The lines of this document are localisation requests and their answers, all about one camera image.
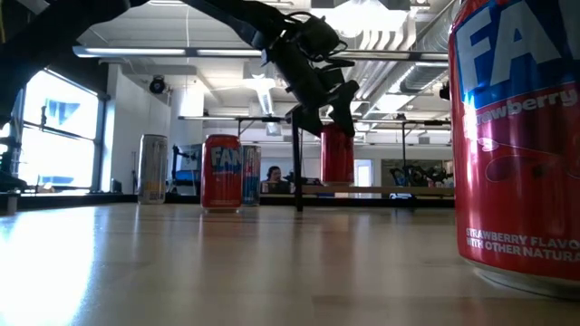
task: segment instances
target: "brand logo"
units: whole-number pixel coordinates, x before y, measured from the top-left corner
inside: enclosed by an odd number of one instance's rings
[[[460,26],[455,42],[465,103],[479,109],[575,81],[580,1],[555,2],[489,1]]]
[[[242,169],[241,150],[223,147],[212,148],[211,166],[214,172],[239,173]]]

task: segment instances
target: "black robotic arm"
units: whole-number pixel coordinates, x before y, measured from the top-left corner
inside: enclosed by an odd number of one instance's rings
[[[354,136],[350,102],[358,90],[345,82],[340,68],[352,62],[332,55],[342,43],[334,30],[308,13],[285,15],[274,7],[243,0],[182,0],[232,28],[273,62],[300,102],[295,108],[301,128],[318,135],[318,110],[333,106],[332,118]],[[0,126],[10,120],[16,94],[89,27],[114,19],[147,0],[53,0],[21,33],[0,45]],[[307,20],[296,19],[305,15]],[[315,68],[314,62],[326,62]]]

